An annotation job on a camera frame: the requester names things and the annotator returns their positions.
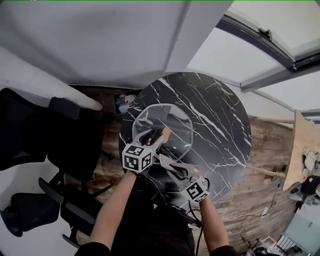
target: person's right arm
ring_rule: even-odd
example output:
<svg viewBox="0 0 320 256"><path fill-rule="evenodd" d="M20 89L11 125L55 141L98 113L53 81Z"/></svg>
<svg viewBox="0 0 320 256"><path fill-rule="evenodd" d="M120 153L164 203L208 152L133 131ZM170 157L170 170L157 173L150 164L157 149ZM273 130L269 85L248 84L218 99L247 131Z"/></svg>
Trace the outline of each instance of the person's right arm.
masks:
<svg viewBox="0 0 320 256"><path fill-rule="evenodd" d="M229 241L225 225L217 214L217 211L210 200L210 196L207 196L200 202L200 210L203 235L209 253L219 247L228 246Z"/></svg>

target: person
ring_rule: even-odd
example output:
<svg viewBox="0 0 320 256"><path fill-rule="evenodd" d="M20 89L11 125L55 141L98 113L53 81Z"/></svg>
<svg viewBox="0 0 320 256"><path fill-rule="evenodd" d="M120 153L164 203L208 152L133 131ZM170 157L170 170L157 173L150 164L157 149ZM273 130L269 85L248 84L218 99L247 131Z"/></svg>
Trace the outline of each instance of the person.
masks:
<svg viewBox="0 0 320 256"><path fill-rule="evenodd" d="M195 255L192 231L177 210L168 205L155 208L144 193L133 189L136 179L133 172L126 171L99 211L88 243L75 256ZM199 205L210 256L237 256L210 196Z"/></svg>

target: black pants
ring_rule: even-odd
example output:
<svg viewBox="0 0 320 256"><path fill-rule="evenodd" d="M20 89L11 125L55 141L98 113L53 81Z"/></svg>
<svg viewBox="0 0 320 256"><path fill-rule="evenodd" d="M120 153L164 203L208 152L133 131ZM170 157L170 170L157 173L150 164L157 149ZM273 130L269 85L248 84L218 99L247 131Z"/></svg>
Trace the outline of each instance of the black pants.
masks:
<svg viewBox="0 0 320 256"><path fill-rule="evenodd" d="M193 256L191 229L171 206L157 206L134 187L116 232L111 253L125 255Z"/></svg>

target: white cable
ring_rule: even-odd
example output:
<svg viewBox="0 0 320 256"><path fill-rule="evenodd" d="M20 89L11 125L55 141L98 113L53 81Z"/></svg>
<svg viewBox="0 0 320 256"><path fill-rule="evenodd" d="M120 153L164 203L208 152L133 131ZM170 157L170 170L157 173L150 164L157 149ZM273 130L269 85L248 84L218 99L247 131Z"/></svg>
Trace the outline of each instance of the white cable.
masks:
<svg viewBox="0 0 320 256"><path fill-rule="evenodd" d="M239 215L238 217L235 217L235 218L232 218L232 219L228 219L228 218L224 217L224 214L227 212L228 209L223 209L222 214L220 216L222 217L222 219L225 219L227 221L233 221L233 220L235 220L235 219L237 219L239 217L242 217L242 216L246 216L246 215L250 215L250 214L256 214L258 212L263 211L264 209L265 209L265 207L262 208L261 210L256 211L256 212L250 212L250 213L247 213L247 214L242 214L242 215Z"/></svg>

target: wooden table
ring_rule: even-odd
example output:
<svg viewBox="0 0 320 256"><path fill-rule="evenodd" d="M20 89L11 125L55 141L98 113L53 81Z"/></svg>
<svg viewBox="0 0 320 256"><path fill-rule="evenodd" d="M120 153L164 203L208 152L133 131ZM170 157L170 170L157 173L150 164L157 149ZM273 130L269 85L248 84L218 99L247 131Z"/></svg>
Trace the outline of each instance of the wooden table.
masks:
<svg viewBox="0 0 320 256"><path fill-rule="evenodd" d="M294 121L265 118L259 118L259 120L274 123L293 124L293 145L291 159L286 174L255 168L249 165L248 167L260 173L284 179L282 190L287 190L296 182L304 182L309 173L303 172L304 167L302 155L304 150L313 151L315 153L320 152L320 130L315 127L313 121L306 120L298 110L296 110L294 113Z"/></svg>

